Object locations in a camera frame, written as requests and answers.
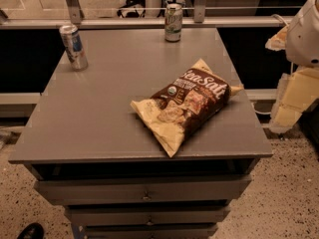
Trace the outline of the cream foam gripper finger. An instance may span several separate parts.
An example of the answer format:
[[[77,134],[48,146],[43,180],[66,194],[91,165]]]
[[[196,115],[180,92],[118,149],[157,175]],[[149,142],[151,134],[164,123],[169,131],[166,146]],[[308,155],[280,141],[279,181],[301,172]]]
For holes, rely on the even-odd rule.
[[[286,47],[287,30],[287,26],[279,30],[274,36],[267,40],[265,48],[272,51],[284,50]]]

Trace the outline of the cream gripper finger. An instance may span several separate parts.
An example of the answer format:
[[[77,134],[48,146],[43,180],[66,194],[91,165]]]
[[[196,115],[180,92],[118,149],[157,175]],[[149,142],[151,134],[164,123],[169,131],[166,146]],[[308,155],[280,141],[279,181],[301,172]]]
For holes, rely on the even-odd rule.
[[[291,75],[283,74],[271,111],[270,130],[285,133],[292,129],[302,114],[318,99],[318,68],[298,67]]]

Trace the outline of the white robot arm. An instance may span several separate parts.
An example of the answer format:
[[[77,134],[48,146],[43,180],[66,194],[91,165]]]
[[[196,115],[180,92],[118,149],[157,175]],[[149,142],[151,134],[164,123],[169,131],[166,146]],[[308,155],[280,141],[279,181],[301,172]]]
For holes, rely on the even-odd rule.
[[[265,48],[284,50],[296,71],[283,74],[277,87],[269,129],[285,133],[319,99],[319,0],[307,0],[292,21]]]

